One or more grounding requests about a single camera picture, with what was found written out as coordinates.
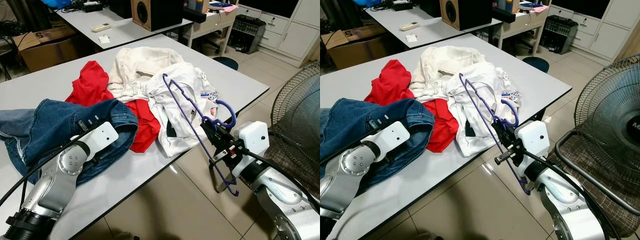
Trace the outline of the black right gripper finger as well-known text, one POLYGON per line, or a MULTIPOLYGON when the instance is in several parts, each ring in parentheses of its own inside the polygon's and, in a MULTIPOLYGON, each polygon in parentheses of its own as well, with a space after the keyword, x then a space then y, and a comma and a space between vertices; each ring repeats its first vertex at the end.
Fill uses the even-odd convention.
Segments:
POLYGON ((226 149, 227 143, 224 139, 224 135, 220 134, 215 126, 202 126, 202 130, 207 139, 217 150, 226 149))
POLYGON ((511 123, 507 119, 494 116, 491 126, 500 141, 515 141, 517 139, 515 130, 518 123, 518 118, 515 119, 515 123, 511 123))
POLYGON ((210 117, 205 116, 202 118, 199 126, 201 126, 201 128, 203 126, 215 126, 217 132, 224 135, 224 141, 233 142, 233 135, 231 135, 230 130, 225 126, 222 126, 218 119, 211 119, 210 117))
POLYGON ((514 128, 510 126, 495 126, 494 131, 498 135, 498 139, 503 146, 510 147, 514 144, 514 128))

